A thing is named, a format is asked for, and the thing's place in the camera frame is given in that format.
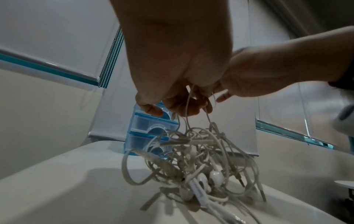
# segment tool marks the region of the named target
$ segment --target black sleeve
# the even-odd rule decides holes
[[[344,75],[336,82],[328,82],[332,87],[354,90],[354,58]]]

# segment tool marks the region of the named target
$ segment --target wall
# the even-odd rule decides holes
[[[96,87],[0,61],[0,179],[79,147],[101,95]]]
[[[332,215],[332,199],[348,191],[334,180],[354,180],[354,156],[257,130],[256,162],[263,184]]]

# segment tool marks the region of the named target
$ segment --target stacked plastic boxes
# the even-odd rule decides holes
[[[134,106],[133,116],[130,120],[128,133],[125,138],[124,151],[131,149],[143,149],[155,136],[166,132],[166,130],[175,131],[178,128],[178,122],[171,120],[172,112],[166,109],[163,103],[156,106],[162,109],[163,117],[154,117],[146,114],[138,106]],[[167,135],[161,138],[161,142],[167,142]],[[170,147],[165,146],[154,149],[152,153],[160,154],[170,150]]]

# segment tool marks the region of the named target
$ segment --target table surface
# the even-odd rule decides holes
[[[122,142],[95,142],[0,180],[0,224],[218,223],[197,203],[186,206],[167,194],[173,189],[162,188],[162,194],[155,181],[128,185],[121,174],[122,151]],[[139,156],[129,157],[128,168],[136,181],[150,173]],[[229,186],[240,187],[236,182]],[[267,203],[258,195],[248,206],[263,224],[342,223],[275,189],[264,186],[264,191]],[[226,209],[255,223],[231,205]]]
[[[346,187],[354,190],[354,181],[336,180],[335,183],[339,186]]]

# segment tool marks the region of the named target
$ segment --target tangled earphones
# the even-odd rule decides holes
[[[122,161],[123,177],[131,185],[143,185],[153,179],[177,187],[179,196],[183,201],[190,201],[195,196],[200,205],[223,224],[246,223],[235,214],[224,209],[222,204],[225,203],[239,206],[241,204],[242,209],[250,214],[256,223],[260,223],[238,201],[241,196],[254,200],[258,194],[256,186],[263,200],[266,201],[262,184],[259,181],[257,164],[250,155],[228,140],[226,135],[219,131],[216,123],[211,122],[208,115],[207,117],[209,120],[209,127],[207,128],[191,128],[186,116],[186,120],[184,120],[186,123],[185,133],[179,132],[178,129],[177,131],[167,131],[167,133],[154,137],[143,150],[132,149],[126,152]],[[169,141],[162,142],[161,138],[166,137],[166,135]],[[156,148],[163,148],[164,151],[156,155],[152,153]],[[236,156],[235,150],[238,152],[237,155],[244,159],[242,167],[231,162],[230,154]],[[147,167],[152,171],[142,182],[135,182],[129,175],[127,161],[130,153],[143,157]],[[253,180],[246,170],[247,167],[250,167],[253,173]],[[242,181],[241,174],[245,176],[246,186]],[[242,191],[236,192],[227,188],[229,179],[233,176],[244,187]]]

